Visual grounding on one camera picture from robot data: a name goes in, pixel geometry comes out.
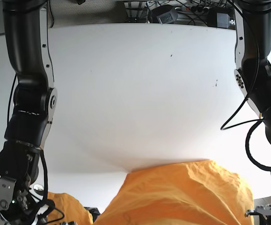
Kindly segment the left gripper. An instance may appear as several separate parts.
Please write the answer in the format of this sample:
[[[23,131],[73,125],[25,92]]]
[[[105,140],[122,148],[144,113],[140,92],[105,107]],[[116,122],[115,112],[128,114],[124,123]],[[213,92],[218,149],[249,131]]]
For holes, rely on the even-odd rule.
[[[256,206],[255,210],[247,210],[245,212],[245,217],[248,216],[256,216],[257,213],[261,214],[262,216],[267,217],[267,224],[271,225],[271,205],[266,205],[266,206]]]

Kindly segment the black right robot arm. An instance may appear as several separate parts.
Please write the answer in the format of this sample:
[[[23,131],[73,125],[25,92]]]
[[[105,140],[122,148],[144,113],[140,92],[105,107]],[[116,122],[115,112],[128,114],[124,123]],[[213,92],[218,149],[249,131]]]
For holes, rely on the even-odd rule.
[[[18,84],[0,152],[0,218],[10,225],[47,225],[56,207],[48,199],[44,145],[57,103],[48,1],[5,0],[2,7],[8,57]]]

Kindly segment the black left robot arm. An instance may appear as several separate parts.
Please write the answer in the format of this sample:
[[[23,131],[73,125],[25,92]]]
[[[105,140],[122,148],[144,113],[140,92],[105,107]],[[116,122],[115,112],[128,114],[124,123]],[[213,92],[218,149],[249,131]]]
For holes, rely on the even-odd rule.
[[[257,114],[256,123],[249,129],[245,150],[256,167],[271,175],[271,166],[257,162],[251,155],[249,142],[254,130],[263,123],[271,145],[271,0],[234,0],[236,29],[235,77],[245,101]],[[271,225],[271,204],[248,210],[246,216],[259,216],[262,225]]]

